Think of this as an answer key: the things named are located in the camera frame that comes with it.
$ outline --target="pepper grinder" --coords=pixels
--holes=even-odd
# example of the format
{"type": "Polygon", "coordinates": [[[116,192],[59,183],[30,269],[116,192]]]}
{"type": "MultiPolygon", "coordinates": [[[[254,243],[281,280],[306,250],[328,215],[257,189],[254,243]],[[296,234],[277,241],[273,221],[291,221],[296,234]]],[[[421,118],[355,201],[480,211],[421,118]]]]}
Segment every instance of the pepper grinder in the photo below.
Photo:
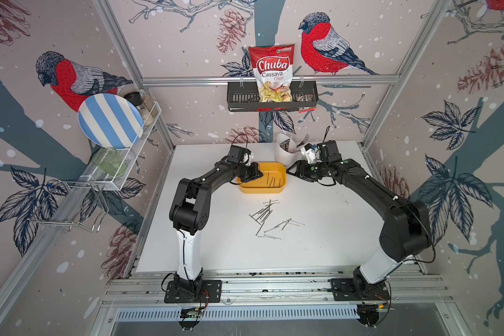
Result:
{"type": "Polygon", "coordinates": [[[124,98],[130,101],[131,104],[133,104],[138,109],[140,115],[142,116],[142,120],[144,120],[144,126],[153,124],[154,118],[149,110],[145,108],[142,102],[142,97],[140,96],[140,92],[129,92],[124,96],[124,98]]]}

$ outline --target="green glass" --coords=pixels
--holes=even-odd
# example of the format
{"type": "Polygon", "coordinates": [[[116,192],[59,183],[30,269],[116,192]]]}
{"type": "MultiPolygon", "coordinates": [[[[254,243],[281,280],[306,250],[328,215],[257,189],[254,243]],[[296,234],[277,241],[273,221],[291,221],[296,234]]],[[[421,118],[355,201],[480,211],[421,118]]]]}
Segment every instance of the green glass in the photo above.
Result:
{"type": "Polygon", "coordinates": [[[127,169],[126,163],[123,162],[115,148],[101,148],[91,162],[110,176],[123,175],[127,169]]]}

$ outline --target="bird head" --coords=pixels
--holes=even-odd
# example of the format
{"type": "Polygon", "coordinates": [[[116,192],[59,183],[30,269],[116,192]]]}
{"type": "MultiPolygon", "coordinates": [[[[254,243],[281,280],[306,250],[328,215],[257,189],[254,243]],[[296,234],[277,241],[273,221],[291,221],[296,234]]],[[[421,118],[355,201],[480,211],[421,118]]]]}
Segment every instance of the bird head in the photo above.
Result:
{"type": "Polygon", "coordinates": [[[55,51],[47,51],[38,58],[38,61],[35,63],[35,71],[38,73],[41,85],[58,85],[56,66],[65,59],[63,55],[55,51]]]}
{"type": "Polygon", "coordinates": [[[310,34],[310,31],[319,23],[330,23],[330,18],[325,13],[317,12],[308,14],[299,25],[305,34],[310,34]]]}

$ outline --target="black metal basket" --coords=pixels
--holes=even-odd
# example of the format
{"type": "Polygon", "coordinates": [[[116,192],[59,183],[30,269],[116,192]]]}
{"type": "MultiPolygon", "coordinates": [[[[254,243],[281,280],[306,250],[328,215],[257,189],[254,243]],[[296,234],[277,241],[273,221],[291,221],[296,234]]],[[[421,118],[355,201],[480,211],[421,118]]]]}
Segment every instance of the black metal basket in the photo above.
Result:
{"type": "Polygon", "coordinates": [[[292,102],[261,103],[260,93],[256,82],[229,82],[228,83],[228,110],[232,112],[256,112],[256,111],[298,111],[300,108],[316,107],[319,97],[315,81],[297,81],[289,85],[292,102]],[[311,101],[300,102],[300,97],[311,95],[311,101]]]}

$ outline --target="bird illustration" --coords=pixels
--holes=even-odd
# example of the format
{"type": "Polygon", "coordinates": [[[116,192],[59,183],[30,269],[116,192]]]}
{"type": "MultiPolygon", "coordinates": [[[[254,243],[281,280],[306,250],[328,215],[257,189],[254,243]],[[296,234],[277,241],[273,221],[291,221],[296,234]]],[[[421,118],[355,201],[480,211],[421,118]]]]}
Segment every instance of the bird illustration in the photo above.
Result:
{"type": "Polygon", "coordinates": [[[377,75],[355,55],[349,42],[336,33],[325,13],[308,14],[299,29],[302,29],[302,59],[314,69],[314,74],[321,72],[334,75],[342,69],[360,69],[377,75]]]}
{"type": "Polygon", "coordinates": [[[484,4],[476,13],[479,21],[481,21],[484,15],[486,15],[490,10],[500,11],[500,17],[502,17],[502,19],[499,22],[504,21],[504,0],[469,0],[459,4],[458,7],[464,7],[474,2],[482,2],[484,4]]]}
{"type": "Polygon", "coordinates": [[[54,51],[42,54],[35,69],[41,84],[50,84],[54,92],[76,112],[89,96],[100,93],[116,95],[125,85],[133,83],[99,68],[70,61],[54,51]]]}

